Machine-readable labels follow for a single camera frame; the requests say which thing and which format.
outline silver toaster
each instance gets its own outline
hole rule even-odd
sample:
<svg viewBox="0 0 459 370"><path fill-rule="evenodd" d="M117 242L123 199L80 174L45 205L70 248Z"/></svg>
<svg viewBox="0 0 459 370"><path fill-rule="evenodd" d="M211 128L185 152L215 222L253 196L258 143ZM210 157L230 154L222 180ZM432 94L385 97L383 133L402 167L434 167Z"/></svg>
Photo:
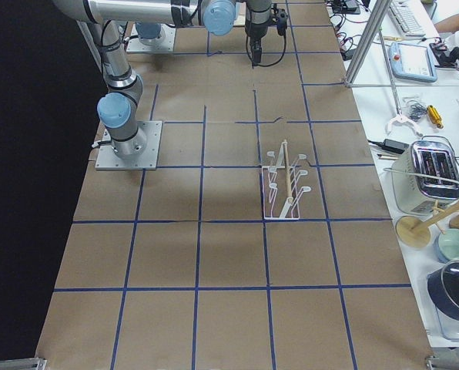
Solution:
<svg viewBox="0 0 459 370"><path fill-rule="evenodd" d="M412 143L392 170L459 181L454 152L448 145L433 141ZM429 214L436 200L440 208L445 208L459 199L459 183L399 172L392 173L392 181L396 204L406 214Z"/></svg>

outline toaster slot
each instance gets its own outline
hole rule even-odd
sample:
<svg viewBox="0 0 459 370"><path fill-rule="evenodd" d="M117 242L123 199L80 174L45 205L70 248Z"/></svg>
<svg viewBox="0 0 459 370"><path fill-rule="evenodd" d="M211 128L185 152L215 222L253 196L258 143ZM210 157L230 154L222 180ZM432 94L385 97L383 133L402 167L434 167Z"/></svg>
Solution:
<svg viewBox="0 0 459 370"><path fill-rule="evenodd" d="M438 170L440 172L440 177L446 179L454 179L454 170L452 168L452 163L450 158L444 152L437 152L436 154L437 162L438 162ZM453 185L453 183L449 183L448 181L442 181L443 185Z"/></svg>
<svg viewBox="0 0 459 370"><path fill-rule="evenodd" d="M421 151L421 159L423 161L424 173L430 176L440 176L437 172L437 167L435 166L434 159L432 157L432 152L428 152L426 150ZM425 177L423 179L424 183L438 183L436 179L430 179Z"/></svg>

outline white keyboard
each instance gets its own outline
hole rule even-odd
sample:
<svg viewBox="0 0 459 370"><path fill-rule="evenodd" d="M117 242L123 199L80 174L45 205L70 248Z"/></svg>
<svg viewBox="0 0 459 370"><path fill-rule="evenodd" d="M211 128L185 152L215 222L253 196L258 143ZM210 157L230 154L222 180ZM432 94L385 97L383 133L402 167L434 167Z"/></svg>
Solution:
<svg viewBox="0 0 459 370"><path fill-rule="evenodd" d="M388 13L403 39L422 39L426 35L426 32L415 19L413 11L409 7L409 1L392 0Z"/></svg>

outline white dish rack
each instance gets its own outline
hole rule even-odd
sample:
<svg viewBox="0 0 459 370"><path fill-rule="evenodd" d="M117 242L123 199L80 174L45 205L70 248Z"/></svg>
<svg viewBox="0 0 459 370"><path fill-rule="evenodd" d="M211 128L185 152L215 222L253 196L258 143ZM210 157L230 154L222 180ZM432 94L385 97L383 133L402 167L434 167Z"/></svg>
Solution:
<svg viewBox="0 0 459 370"><path fill-rule="evenodd" d="M281 143L276 157L274 151L267 152L269 166L262 166L263 181L263 216L265 220L298 220L300 219L300 199L312 188L300 187L298 181L308 175L307 170L300 170L300 162L307 160L307 155L298 154L290 163L288 142Z"/></svg>

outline white desk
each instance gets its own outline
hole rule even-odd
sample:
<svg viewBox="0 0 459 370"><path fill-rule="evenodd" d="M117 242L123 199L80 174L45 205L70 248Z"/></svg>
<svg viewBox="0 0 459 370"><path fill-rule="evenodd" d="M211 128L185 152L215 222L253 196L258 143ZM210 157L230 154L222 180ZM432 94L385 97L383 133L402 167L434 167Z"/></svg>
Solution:
<svg viewBox="0 0 459 370"><path fill-rule="evenodd" d="M427 13L424 11L422 4L418 0L410 1L415 3L416 9L419 6L419 9L417 9L417 12L419 12L417 19L423 24L424 29L427 31L426 37L437 36L437 32ZM356 22L360 22L367 18L365 14L348 15L347 17ZM339 17L332 18L332 21L337 23ZM348 36L352 36L360 34L364 26L365 24L346 22L341 31L345 31ZM388 15L384 19L382 29L384 36L398 35ZM433 40L427 40L425 44L427 45L432 41ZM347 68L349 62L345 62L344 64ZM459 156L459 72L449 69L438 69L437 75L438 81L433 84L408 82L397 79L401 105L403 97L418 95L418 99L426 105L431 104L435 106L442 116L445 127L443 129L437 129L430 123L427 117L424 117L419 122L421 129L424 135L440 135L447 137L453 145L456 155ZM385 126L388 120L396 115L396 110L390 88L390 80L387 74L387 67L380 45L373 44L370 47L370 51L353 85L370 86L353 87L353 94L357 102L367 138L375 141L383 141L387 137ZM388 137L404 143L412 143L417 140L414 132L408 126L395 126ZM372 155L374 156L375 166L383 187L387 206L389 207L390 215L395 224L404 214L399 211L395 203L391 173L384 171L384 168L391 167L393 162L379 160L375 149L372 149ZM433 226L431 228L432 241L427 247L421 250L408 247L402 242L399 242L399 244L414 295L420 309L420 315L424 327L427 329L427 336L431 347L459 347L459 334L457 334L459 333L459 321L451 321L449 319L441 325L437 316L437 310L427 292L426 276L443 266L443 264L437 260L433 249L434 238L439 233L440 231Z"/></svg>

